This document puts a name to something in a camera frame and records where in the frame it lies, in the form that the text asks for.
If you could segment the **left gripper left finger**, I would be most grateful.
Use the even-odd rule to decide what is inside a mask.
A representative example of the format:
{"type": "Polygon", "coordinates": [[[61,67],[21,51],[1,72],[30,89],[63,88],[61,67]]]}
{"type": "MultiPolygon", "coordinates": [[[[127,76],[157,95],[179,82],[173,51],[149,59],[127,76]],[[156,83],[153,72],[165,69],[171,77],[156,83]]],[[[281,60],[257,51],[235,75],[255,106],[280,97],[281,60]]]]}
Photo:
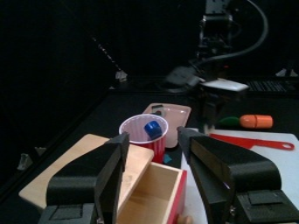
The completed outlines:
{"type": "Polygon", "coordinates": [[[37,224],[116,224],[129,139],[123,133],[51,177],[37,224]]]}

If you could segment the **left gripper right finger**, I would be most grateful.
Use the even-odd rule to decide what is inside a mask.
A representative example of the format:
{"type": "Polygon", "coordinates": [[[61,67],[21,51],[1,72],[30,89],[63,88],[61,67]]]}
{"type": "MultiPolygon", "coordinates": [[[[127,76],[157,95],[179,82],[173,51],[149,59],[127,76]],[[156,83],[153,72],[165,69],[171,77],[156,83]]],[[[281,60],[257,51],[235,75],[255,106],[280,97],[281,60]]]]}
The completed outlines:
{"type": "Polygon", "coordinates": [[[252,150],[180,127],[177,142],[208,224],[288,224],[299,209],[281,190],[275,163],[252,150]]]}

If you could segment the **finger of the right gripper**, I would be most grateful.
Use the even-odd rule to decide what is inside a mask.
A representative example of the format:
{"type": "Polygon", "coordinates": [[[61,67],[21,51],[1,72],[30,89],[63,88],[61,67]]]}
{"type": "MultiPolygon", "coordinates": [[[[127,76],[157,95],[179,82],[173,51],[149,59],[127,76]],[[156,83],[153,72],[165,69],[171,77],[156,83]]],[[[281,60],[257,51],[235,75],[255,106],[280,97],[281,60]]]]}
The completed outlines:
{"type": "Polygon", "coordinates": [[[211,130],[211,99],[207,96],[200,98],[200,119],[203,133],[208,134],[211,130]]]}
{"type": "Polygon", "coordinates": [[[224,105],[223,99],[219,96],[213,95],[211,97],[212,116],[211,116],[211,126],[209,126],[212,130],[215,129],[215,124],[217,121],[217,116],[219,116],[219,112],[221,110],[223,105],[224,105]]]}

